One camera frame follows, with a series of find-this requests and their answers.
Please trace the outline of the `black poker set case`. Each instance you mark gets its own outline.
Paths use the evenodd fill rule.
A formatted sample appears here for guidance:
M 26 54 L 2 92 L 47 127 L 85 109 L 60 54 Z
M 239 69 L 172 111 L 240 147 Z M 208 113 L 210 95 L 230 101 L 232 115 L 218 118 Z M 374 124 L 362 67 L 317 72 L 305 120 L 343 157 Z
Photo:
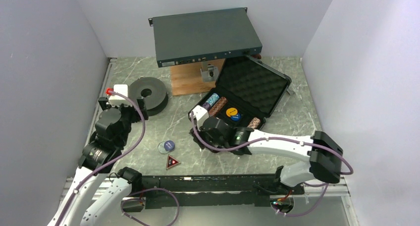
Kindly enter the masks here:
M 231 140 L 231 146 L 235 147 L 245 142 L 237 135 L 237 131 L 245 129 L 254 117 L 261 120 L 256 128 L 260 130 L 266 119 L 274 112 L 291 82 L 291 78 L 286 74 L 253 57 L 227 58 L 215 87 L 210 89 L 197 104 L 202 106 L 212 93 L 227 99 L 226 105 L 214 117 L 236 128 Z M 236 108 L 242 116 L 241 119 L 237 122 L 232 121 L 225 113 L 228 108 Z

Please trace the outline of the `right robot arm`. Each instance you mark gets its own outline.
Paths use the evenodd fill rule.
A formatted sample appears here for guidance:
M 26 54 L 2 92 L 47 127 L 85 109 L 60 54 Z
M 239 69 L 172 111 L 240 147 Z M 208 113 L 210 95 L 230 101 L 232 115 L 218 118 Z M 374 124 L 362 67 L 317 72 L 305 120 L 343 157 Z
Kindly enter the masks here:
M 276 170 L 273 188 L 279 194 L 313 179 L 337 184 L 343 174 L 343 150 L 323 131 L 307 136 L 286 136 L 249 127 L 234 128 L 216 117 L 201 121 L 191 114 L 189 119 L 198 142 L 213 152 L 268 154 L 297 160 L 294 165 Z

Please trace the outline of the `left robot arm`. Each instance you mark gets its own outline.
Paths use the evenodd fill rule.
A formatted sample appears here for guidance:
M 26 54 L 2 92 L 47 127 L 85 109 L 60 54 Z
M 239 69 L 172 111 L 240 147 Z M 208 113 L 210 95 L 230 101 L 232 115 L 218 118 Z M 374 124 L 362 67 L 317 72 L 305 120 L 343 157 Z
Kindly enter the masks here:
M 131 125 L 139 121 L 145 123 L 149 118 L 143 97 L 131 100 L 111 95 L 100 97 L 98 102 L 102 112 L 83 148 L 70 188 L 48 223 L 50 226 L 94 225 L 117 197 L 136 196 L 142 190 L 141 174 L 128 170 L 129 178 L 111 187 L 111 192 L 96 202 L 92 201 L 114 163 L 134 149 L 124 150 Z

